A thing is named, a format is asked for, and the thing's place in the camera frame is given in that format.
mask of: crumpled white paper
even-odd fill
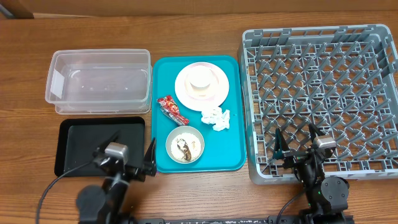
[[[205,110],[201,112],[201,121],[205,124],[214,124],[213,130],[222,131],[224,129],[229,129],[229,110],[223,110],[219,107]]]

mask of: crate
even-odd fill
[[[269,163],[275,129],[291,150],[305,150],[308,123],[337,142],[326,176],[398,178],[397,58],[380,24],[244,32],[238,59],[251,180],[296,182],[282,161]]]

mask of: red wrapper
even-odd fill
[[[189,123],[189,120],[180,114],[180,109],[174,102],[172,96],[167,95],[163,98],[159,98],[157,102],[160,104],[160,109],[163,114],[175,121],[178,125],[183,126]]]

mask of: teal tray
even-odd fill
[[[195,62],[213,63],[222,69],[229,81],[229,93],[221,105],[223,111],[230,110],[229,129],[220,132],[213,125],[200,121],[201,113],[186,108],[175,96],[174,82],[178,73]],[[246,140],[239,68],[236,60],[227,55],[167,57],[158,60],[153,72],[152,137],[156,138],[157,170],[163,173],[203,172],[238,170],[246,161]],[[173,161],[166,152],[166,139],[177,124],[164,115],[156,100],[171,95],[181,114],[190,120],[189,126],[199,130],[205,139],[205,150],[201,157],[190,164]]]

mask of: clear plastic container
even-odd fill
[[[134,114],[150,110],[150,53],[144,49],[54,53],[45,100],[58,114]]]

